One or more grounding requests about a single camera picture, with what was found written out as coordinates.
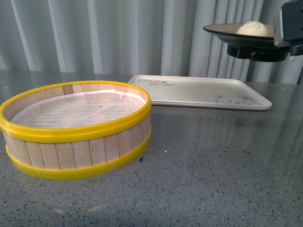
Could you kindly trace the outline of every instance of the white curtain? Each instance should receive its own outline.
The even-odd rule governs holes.
[[[210,24],[272,24],[287,0],[1,0],[0,70],[297,83],[303,57],[227,55]]]

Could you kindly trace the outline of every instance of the wooden steamer basket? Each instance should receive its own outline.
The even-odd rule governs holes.
[[[70,94],[115,91],[138,95],[145,104],[121,118],[70,128],[40,128],[11,120],[28,106]],[[42,179],[73,180],[120,168],[137,158],[151,135],[152,102],[143,89],[113,81],[78,81],[36,88],[12,97],[0,106],[0,129],[6,150],[20,171]]]

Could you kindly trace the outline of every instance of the black bowl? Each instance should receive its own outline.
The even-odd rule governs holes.
[[[278,48],[274,45],[274,29],[272,25],[265,25],[268,29],[266,37],[236,34],[242,25],[207,25],[203,29],[227,43],[227,53],[232,57],[265,62],[276,62],[286,59],[289,47]]]

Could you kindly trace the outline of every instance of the white bun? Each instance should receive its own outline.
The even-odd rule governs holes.
[[[253,36],[267,36],[268,30],[264,24],[258,21],[250,21],[242,25],[236,34],[239,35],[253,35]]]

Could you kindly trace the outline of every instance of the white tray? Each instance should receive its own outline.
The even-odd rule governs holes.
[[[146,90],[153,105],[267,110],[272,103],[239,80],[173,76],[133,76],[129,84]]]

